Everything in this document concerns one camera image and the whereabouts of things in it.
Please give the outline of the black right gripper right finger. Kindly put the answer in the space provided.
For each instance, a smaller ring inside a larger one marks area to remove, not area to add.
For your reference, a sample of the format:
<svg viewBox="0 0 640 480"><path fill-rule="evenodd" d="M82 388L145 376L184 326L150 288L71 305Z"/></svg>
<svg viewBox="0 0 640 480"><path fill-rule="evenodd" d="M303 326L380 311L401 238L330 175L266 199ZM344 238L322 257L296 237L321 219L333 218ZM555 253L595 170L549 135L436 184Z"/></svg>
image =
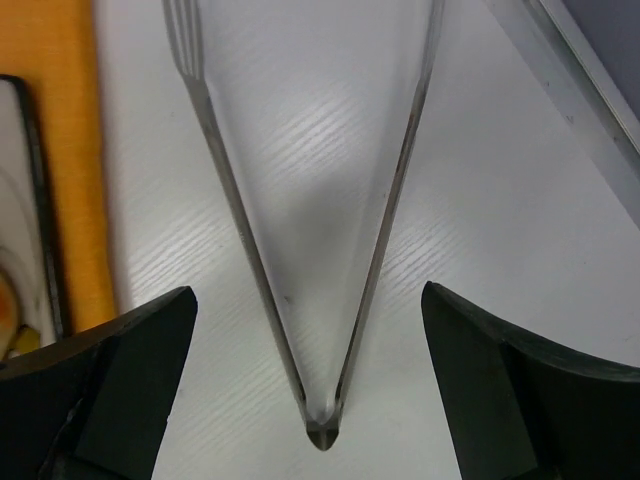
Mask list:
<svg viewBox="0 0 640 480"><path fill-rule="evenodd" d="M639 370L502 320L433 282L421 310L464 479L636 479Z"/></svg>

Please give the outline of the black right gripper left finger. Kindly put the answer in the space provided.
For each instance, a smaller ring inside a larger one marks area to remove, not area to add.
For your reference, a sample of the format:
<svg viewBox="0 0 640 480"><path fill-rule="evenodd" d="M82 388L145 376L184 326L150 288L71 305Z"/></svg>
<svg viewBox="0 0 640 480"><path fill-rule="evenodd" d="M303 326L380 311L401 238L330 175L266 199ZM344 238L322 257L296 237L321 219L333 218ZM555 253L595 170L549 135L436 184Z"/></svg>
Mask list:
<svg viewBox="0 0 640 480"><path fill-rule="evenodd" d="M179 287L2 362L2 478L151 478L196 316Z"/></svg>

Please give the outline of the metal tongs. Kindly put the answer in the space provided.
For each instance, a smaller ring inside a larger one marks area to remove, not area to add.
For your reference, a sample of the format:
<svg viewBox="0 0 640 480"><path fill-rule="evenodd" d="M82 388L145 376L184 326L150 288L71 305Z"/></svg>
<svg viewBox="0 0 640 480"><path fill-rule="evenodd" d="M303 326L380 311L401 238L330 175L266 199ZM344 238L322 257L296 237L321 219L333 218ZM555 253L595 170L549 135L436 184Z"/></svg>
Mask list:
<svg viewBox="0 0 640 480"><path fill-rule="evenodd" d="M196 1L164 1L165 25L172 58L191 100L210 156L215 166L231 216L245 250L264 310L270 323L291 392L299 407L306 433L321 452L335 444L340 433L348 392L351 386L365 326L380 278L384 257L390 240L406 174L413 154L434 62L440 40L446 3L433 1L430 5L425 40L422 48L420 76L416 82L410 114L404 131L402 146L387 197L376 243L360 297L354 326L334 392L334 408L322 419L316 419L308 408L304 382L296 365L285 324L278 308L264 262L256 242L251 221L240 192L231 161L219 128L211 94L205 81L203 29L200 8Z"/></svg>

